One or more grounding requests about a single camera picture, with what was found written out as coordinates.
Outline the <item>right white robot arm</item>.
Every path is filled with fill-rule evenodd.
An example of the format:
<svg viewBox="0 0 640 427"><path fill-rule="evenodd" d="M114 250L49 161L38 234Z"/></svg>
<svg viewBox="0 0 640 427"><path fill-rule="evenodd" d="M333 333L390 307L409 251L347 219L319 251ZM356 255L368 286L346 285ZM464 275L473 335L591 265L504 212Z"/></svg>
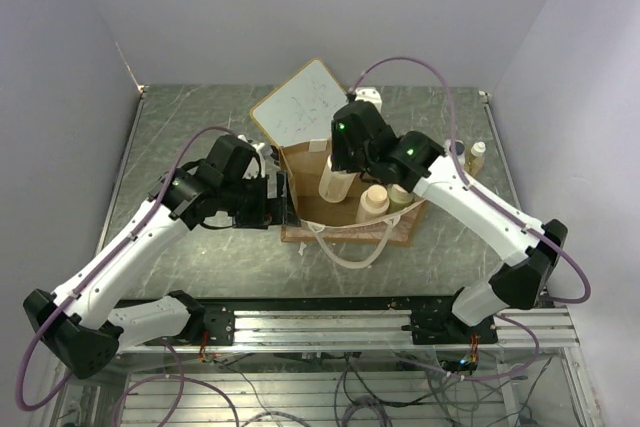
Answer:
<svg viewBox="0 0 640 427"><path fill-rule="evenodd" d="M394 133L376 107L354 100L331 121L334 169L365 173L397 184L435 204L484 240L501 267L454 296L440 320L442 334L459 343L476 325L506 308L529 310L558 262L568 229L557 219L543 223L518 211L457 168L456 158L427 135Z"/></svg>

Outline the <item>white square bottle black cap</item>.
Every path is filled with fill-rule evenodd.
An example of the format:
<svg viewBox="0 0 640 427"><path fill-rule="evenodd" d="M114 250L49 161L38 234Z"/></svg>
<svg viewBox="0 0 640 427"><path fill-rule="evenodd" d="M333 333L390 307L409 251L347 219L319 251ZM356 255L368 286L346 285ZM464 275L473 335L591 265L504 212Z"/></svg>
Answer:
<svg viewBox="0 0 640 427"><path fill-rule="evenodd" d="M456 139L452 142L450 139L446 139L444 149L447 156L455 156L461 164L465 163L466 146L463 141Z"/></svg>

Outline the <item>cream bottle white cap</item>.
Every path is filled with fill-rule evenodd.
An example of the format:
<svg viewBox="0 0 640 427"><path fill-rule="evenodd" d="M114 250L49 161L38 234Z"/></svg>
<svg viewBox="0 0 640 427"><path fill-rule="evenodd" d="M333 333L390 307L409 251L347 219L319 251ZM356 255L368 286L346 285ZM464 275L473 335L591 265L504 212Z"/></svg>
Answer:
<svg viewBox="0 0 640 427"><path fill-rule="evenodd" d="M355 177L355 173L334 171L331 156L328 156L319 181L318 194L326 202L340 203L346 199Z"/></svg>

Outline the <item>clear yellow liquid bottle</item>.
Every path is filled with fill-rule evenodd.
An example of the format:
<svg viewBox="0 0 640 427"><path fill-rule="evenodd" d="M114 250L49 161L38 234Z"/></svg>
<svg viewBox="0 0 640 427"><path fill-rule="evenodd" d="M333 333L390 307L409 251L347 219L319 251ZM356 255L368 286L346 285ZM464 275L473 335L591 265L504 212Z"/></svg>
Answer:
<svg viewBox="0 0 640 427"><path fill-rule="evenodd" d="M467 174L475 177L485 162L486 144L483 141L475 142L466 153L464 170Z"/></svg>

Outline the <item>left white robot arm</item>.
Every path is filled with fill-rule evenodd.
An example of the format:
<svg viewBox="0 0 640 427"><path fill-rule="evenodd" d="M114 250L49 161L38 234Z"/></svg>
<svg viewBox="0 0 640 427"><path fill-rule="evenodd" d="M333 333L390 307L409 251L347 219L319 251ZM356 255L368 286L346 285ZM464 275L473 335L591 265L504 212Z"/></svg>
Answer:
<svg viewBox="0 0 640 427"><path fill-rule="evenodd" d="M294 225L288 175L268 194L271 148L226 134L209 154L172 168L128 224L78 274L53 292L34 290L23 307L43 344L79 379L94 376L122 349L161 337L192 344L215 335L233 341L230 314L211 312L183 291L129 308L118 303L142 270L207 219L227 214L235 228Z"/></svg>

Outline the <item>cream bottle peach cap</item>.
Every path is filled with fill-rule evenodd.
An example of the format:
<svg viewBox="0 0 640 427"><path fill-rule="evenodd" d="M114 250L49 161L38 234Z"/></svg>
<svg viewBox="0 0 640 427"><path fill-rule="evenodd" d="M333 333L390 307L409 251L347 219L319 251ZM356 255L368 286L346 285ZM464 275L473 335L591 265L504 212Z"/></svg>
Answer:
<svg viewBox="0 0 640 427"><path fill-rule="evenodd" d="M382 185L372 185L361 194L356 212L356 222L364 223L384 216L388 208L389 197L387 189Z"/></svg>

